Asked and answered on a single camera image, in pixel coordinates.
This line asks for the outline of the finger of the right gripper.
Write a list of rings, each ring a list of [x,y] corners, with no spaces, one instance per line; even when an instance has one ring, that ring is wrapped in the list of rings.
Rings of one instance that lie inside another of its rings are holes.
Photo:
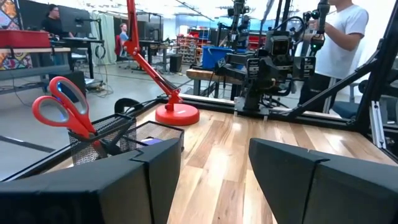
[[[260,62],[259,87],[261,91],[274,91],[277,89],[279,71],[272,62]]]
[[[296,68],[294,63],[279,66],[279,90],[281,92],[296,92],[297,86],[294,78]]]

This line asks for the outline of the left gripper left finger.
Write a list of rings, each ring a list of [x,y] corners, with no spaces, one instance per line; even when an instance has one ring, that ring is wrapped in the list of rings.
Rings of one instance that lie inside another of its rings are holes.
[[[1,223],[167,223],[181,142],[1,183]]]

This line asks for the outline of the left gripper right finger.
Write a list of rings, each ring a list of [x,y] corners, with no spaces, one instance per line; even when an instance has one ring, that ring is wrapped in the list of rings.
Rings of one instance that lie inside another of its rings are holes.
[[[249,159],[278,223],[397,224],[397,167],[252,138]]]

